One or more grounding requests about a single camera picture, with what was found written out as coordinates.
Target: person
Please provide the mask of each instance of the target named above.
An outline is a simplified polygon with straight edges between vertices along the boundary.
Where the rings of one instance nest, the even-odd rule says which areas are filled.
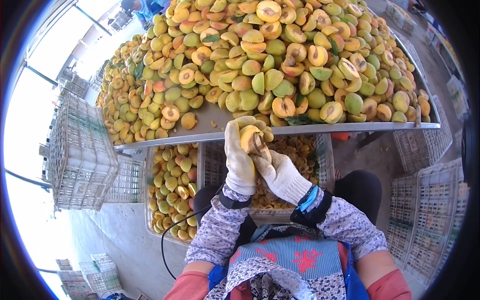
[[[152,18],[168,8],[168,0],[122,0],[121,7],[127,15],[133,12],[144,29],[152,26]]]
[[[265,123],[244,116],[227,124],[227,178],[205,187],[193,201],[198,231],[186,266],[167,300],[177,299],[412,299],[402,273],[375,227],[380,180],[354,171],[323,191],[297,171],[290,158],[270,150],[272,163],[247,155],[240,129]],[[257,228],[249,216],[257,175],[297,208],[291,224]]]

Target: blue wristband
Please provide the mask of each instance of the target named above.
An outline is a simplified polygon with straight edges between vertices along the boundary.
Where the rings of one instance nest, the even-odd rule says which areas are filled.
[[[315,185],[313,187],[312,192],[308,195],[307,200],[304,203],[300,204],[300,206],[298,206],[295,209],[299,209],[301,212],[304,212],[307,209],[307,207],[309,207],[310,204],[312,204],[312,202],[315,201],[317,194],[318,194],[318,185]]]

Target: pink shirt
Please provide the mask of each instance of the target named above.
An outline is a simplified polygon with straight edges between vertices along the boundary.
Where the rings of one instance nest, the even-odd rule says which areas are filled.
[[[338,243],[340,262],[345,272],[347,268],[348,250],[342,243]],[[181,274],[172,290],[165,296],[164,300],[190,299],[201,300],[208,294],[207,274],[189,271]],[[371,300],[411,300],[412,292],[403,278],[400,269],[396,269],[375,281],[368,287],[367,293]],[[230,293],[231,300],[252,300],[249,281],[242,282]]]

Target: floral sleeve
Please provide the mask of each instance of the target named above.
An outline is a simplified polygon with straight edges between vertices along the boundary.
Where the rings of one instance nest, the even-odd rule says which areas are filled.
[[[318,207],[323,197],[324,192],[320,190],[307,212]],[[332,196],[325,220],[317,224],[317,228],[325,237],[349,243],[356,261],[366,254],[388,250],[384,233],[363,212],[342,198]]]
[[[238,194],[226,184],[223,194],[234,201],[244,202],[249,196]],[[216,195],[212,198],[212,208],[202,217],[202,226],[192,240],[187,250],[185,263],[206,261],[225,265],[228,257],[233,254],[233,248],[240,233],[240,225],[245,221],[249,208],[228,209],[224,207]]]

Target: white cotton glove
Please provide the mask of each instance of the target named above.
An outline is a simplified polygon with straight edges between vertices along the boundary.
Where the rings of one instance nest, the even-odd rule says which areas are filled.
[[[298,205],[312,183],[300,175],[288,156],[273,150],[270,150],[270,154],[272,164],[259,156],[251,156],[257,171],[277,197]]]
[[[255,125],[260,130],[266,124],[254,116],[244,116],[228,122],[225,128],[225,155],[227,156],[228,174],[225,182],[235,192],[242,195],[253,195],[257,190],[257,176],[252,159],[240,145],[240,129],[247,125]]]

